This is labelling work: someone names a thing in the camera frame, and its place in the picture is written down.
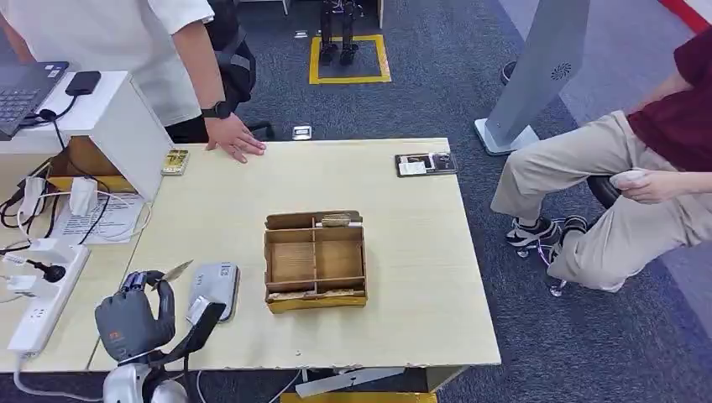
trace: sneaker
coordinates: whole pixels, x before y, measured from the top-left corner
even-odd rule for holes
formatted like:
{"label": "sneaker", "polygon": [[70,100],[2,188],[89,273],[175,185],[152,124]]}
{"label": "sneaker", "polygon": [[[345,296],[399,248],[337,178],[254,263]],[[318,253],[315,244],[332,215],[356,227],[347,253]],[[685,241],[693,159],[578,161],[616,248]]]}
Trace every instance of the sneaker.
{"label": "sneaker", "polygon": [[563,249],[563,240],[566,238],[566,234],[571,231],[578,231],[580,233],[587,233],[589,231],[589,222],[581,216],[568,216],[563,220],[563,229],[561,231],[561,238],[558,242],[549,249],[549,255],[547,256],[547,264],[551,263],[560,255],[561,249]]}
{"label": "sneaker", "polygon": [[539,217],[533,227],[521,225],[519,218],[515,218],[512,226],[514,229],[506,236],[507,243],[520,249],[534,246],[540,239],[548,239],[558,233],[558,224],[544,217]]}

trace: dark red shirt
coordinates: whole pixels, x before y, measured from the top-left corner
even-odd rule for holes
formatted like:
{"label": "dark red shirt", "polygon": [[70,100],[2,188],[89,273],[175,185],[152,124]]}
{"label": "dark red shirt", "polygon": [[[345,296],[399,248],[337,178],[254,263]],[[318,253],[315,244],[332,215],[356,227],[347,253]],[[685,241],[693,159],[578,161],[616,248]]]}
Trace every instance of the dark red shirt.
{"label": "dark red shirt", "polygon": [[675,63],[693,88],[649,103],[628,122],[643,143],[678,169],[712,172],[712,29],[677,48]]}

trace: gray robotic glove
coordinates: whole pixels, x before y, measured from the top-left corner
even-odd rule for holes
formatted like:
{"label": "gray robotic glove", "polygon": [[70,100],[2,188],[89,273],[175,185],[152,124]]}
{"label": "gray robotic glove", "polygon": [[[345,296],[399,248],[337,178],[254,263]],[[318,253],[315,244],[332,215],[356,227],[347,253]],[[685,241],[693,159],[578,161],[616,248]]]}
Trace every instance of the gray robotic glove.
{"label": "gray robotic glove", "polygon": [[[99,336],[107,353],[120,364],[168,343],[175,336],[173,290],[160,271],[133,272],[113,296],[94,310]],[[158,289],[158,319],[154,318],[145,285]]]}

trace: person's hand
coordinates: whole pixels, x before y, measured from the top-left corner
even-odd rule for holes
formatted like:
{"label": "person's hand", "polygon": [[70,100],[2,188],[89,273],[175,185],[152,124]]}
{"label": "person's hand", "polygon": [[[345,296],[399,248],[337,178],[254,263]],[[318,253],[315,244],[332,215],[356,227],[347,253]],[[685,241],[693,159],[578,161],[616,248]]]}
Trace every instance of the person's hand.
{"label": "person's hand", "polygon": [[642,204],[656,204],[681,196],[687,192],[680,172],[647,170],[635,181],[621,181],[618,188],[623,196]]}
{"label": "person's hand", "polygon": [[215,149],[218,145],[234,159],[247,163],[245,154],[262,155],[267,147],[258,141],[234,113],[227,119],[205,119],[207,149]]}

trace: laptop keyboard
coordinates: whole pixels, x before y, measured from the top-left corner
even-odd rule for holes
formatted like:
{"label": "laptop keyboard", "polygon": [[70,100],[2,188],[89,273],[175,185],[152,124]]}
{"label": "laptop keyboard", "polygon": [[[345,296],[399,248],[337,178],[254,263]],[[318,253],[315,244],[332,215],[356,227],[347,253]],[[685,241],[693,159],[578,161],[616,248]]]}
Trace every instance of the laptop keyboard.
{"label": "laptop keyboard", "polygon": [[21,120],[31,113],[39,91],[0,88],[0,123]]}

